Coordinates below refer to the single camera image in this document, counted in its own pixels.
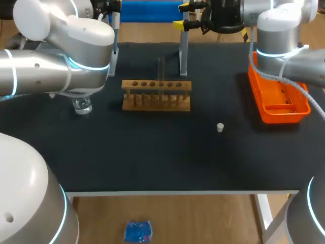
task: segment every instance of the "wooden test tube rack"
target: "wooden test tube rack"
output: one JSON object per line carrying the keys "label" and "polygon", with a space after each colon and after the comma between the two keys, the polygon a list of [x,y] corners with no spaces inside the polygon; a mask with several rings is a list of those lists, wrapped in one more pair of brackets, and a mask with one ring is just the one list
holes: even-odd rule
{"label": "wooden test tube rack", "polygon": [[[123,110],[189,112],[191,109],[188,95],[192,90],[190,81],[122,80],[122,89],[126,90]],[[139,93],[139,90],[152,92]],[[164,91],[178,91],[179,94],[164,94]]]}

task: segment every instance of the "metal table frame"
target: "metal table frame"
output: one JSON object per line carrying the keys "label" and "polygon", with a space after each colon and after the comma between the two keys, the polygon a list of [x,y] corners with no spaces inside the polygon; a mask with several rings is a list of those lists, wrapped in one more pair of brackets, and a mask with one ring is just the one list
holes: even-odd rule
{"label": "metal table frame", "polygon": [[[263,244],[276,244],[280,237],[288,236],[290,244],[294,244],[288,234],[285,213],[292,198],[298,191],[129,191],[129,192],[67,192],[70,201],[74,197],[99,196],[170,196],[170,195],[254,195],[257,206],[259,224],[262,229]],[[291,194],[275,218],[272,217],[267,194]]]}

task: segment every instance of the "gray cable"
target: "gray cable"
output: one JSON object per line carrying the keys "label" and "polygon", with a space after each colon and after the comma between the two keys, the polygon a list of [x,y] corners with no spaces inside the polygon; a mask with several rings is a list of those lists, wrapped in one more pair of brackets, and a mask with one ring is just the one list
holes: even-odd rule
{"label": "gray cable", "polygon": [[289,80],[287,78],[283,78],[276,75],[269,75],[267,73],[263,73],[262,71],[258,70],[257,67],[254,64],[253,61],[253,46],[254,46],[254,27],[252,26],[250,28],[250,44],[249,44],[249,57],[250,57],[250,64],[252,65],[255,72],[257,72],[259,75],[261,75],[263,78],[268,80],[276,80],[280,81],[282,83],[290,84],[294,88],[298,89],[310,102],[311,104],[316,108],[317,112],[320,114],[320,116],[325,120],[325,112],[322,110],[322,108],[319,106],[319,104],[313,99],[311,95],[309,95],[308,92],[306,92],[301,86],[299,86],[296,82]]}

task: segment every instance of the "yellow clamp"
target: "yellow clamp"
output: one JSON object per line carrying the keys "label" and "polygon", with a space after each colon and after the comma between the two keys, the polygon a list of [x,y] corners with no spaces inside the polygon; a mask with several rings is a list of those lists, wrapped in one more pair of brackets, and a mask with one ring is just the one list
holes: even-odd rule
{"label": "yellow clamp", "polygon": [[174,29],[179,29],[181,31],[184,31],[184,20],[174,21],[173,25],[174,25]]}

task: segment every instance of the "robotic arm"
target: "robotic arm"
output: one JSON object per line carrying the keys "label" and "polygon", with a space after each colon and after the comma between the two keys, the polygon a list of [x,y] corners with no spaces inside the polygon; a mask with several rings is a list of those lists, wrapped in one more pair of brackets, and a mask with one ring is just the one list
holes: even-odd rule
{"label": "robotic arm", "polygon": [[201,8],[201,20],[184,21],[185,31],[201,28],[203,34],[230,34],[257,26],[260,71],[325,87],[325,49],[298,48],[300,25],[315,19],[318,0],[209,0],[189,2],[179,10]]}
{"label": "robotic arm", "polygon": [[13,17],[26,38],[45,40],[62,54],[0,51],[0,96],[83,92],[105,84],[114,31],[92,19],[90,1],[18,0]]}

